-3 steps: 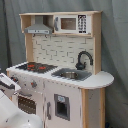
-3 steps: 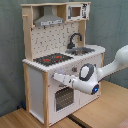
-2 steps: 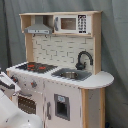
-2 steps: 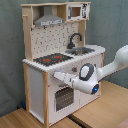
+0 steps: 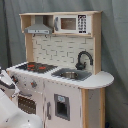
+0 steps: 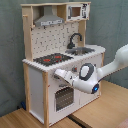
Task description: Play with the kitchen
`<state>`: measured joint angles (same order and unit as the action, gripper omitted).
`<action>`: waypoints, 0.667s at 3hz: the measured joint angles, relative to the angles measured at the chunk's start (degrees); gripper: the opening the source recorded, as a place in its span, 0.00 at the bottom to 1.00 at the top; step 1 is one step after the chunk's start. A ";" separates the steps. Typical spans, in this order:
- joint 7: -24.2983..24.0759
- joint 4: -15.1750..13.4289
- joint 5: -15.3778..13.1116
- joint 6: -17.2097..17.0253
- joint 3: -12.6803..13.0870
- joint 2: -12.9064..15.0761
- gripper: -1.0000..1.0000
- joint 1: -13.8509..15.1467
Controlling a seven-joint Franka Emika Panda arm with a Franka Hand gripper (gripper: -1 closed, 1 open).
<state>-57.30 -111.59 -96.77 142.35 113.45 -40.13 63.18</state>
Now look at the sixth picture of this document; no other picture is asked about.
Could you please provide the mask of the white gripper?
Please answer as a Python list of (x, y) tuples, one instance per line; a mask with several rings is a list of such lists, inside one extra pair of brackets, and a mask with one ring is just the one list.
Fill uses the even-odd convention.
[(71, 71), (66, 71), (62, 69), (57, 69), (54, 75), (66, 82), (69, 86), (72, 86), (73, 81), (77, 78), (77, 76)]

